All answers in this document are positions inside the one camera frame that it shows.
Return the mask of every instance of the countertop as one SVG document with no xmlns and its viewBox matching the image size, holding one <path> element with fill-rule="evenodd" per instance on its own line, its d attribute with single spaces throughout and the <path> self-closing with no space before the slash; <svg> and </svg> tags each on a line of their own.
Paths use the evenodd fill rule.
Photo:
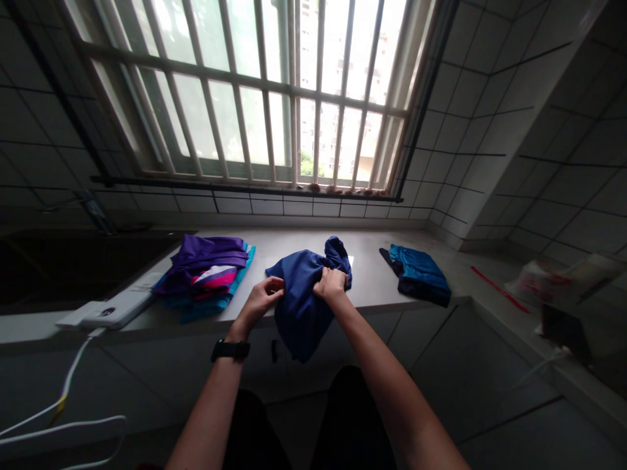
<svg viewBox="0 0 627 470">
<path fill-rule="evenodd" d="M 549 343 L 534 333 L 534 328 L 540 323 L 538 309 L 530 308 L 530 313 L 523 313 L 470 269 L 476 266 L 502 286 L 505 281 L 518 276 L 522 264 L 503 253 L 461 253 L 422 230 L 184 228 L 196 228 L 199 230 L 198 236 L 238 236 L 250 245 L 257 246 L 249 271 L 227 309 L 216 317 L 179 325 L 177 313 L 164 309 L 156 302 L 127 326 L 105 334 L 98 341 L 113 344 L 226 331 L 244 305 L 252 286 L 265 278 L 266 268 L 302 249 L 323 254 L 325 241 L 335 235 L 343 241 L 348 254 L 355 257 L 353 286 L 347 294 L 363 315 L 432 307 L 428 302 L 407 297 L 397 291 L 398 280 L 378 252 L 380 247 L 389 248 L 394 243 L 431 255 L 451 287 L 451 303 L 472 302 L 479 316 L 531 364 L 551 358 L 555 353 Z M 169 266 L 168 256 L 148 271 L 165 272 Z M 68 313 L 62 311 L 0 317 L 0 354 L 67 349 L 80 344 L 81 336 L 78 333 L 61 332 L 54 326 L 57 320 Z M 274 324 L 272 316 L 273 310 L 270 310 L 260 326 Z M 627 443 L 627 401 L 574 360 L 559 361 L 547 376 L 563 395 L 584 411 L 615 443 Z M 627 451 L 627 444 L 621 447 Z"/>
</svg>

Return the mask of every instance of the person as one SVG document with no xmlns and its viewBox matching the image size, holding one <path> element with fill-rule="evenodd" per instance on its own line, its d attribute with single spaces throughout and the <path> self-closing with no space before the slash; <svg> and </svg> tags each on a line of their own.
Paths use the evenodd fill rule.
<svg viewBox="0 0 627 470">
<path fill-rule="evenodd" d="M 410 469 L 467 469 L 425 397 L 344 292 L 345 273 L 323 268 L 315 295 L 333 310 L 360 365 L 344 368 L 329 389 L 312 469 L 395 468 L 387 437 Z M 225 341 L 239 342 L 285 294 L 282 279 L 253 287 Z M 244 361 L 218 358 L 166 470 L 289 469 L 261 400 L 239 391 Z"/>
</svg>

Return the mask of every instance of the black pants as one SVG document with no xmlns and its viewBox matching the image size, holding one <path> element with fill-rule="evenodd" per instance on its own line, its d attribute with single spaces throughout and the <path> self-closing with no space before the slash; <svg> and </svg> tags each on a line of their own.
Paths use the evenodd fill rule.
<svg viewBox="0 0 627 470">
<path fill-rule="evenodd" d="M 237 395 L 223 468 L 291 468 L 264 405 L 246 390 Z M 343 368 L 331 384 L 311 468 L 396 468 L 383 422 L 356 367 Z"/>
</svg>

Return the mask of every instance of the black watch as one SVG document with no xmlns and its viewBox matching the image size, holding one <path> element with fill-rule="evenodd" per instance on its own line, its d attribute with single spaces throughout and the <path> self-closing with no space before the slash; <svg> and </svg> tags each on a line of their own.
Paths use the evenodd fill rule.
<svg viewBox="0 0 627 470">
<path fill-rule="evenodd" d="M 232 357 L 234 359 L 245 359 L 250 351 L 250 343 L 225 343 L 224 339 L 220 339 L 214 346 L 211 354 L 211 362 L 215 362 L 219 357 Z"/>
</svg>

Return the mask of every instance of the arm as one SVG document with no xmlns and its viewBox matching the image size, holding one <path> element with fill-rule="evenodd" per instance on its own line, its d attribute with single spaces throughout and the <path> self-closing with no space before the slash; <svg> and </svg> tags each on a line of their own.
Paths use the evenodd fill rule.
<svg viewBox="0 0 627 470">
<path fill-rule="evenodd" d="M 328 303 L 355 350 L 370 393 L 394 443 L 412 469 L 467 469 L 468 464 L 425 397 L 344 292 L 346 274 L 323 268 L 313 291 Z"/>
<path fill-rule="evenodd" d="M 282 279 L 269 277 L 253 287 L 225 341 L 248 341 L 259 319 L 284 294 Z M 221 469 L 244 361 L 218 358 L 174 446 L 166 470 Z"/>
</svg>

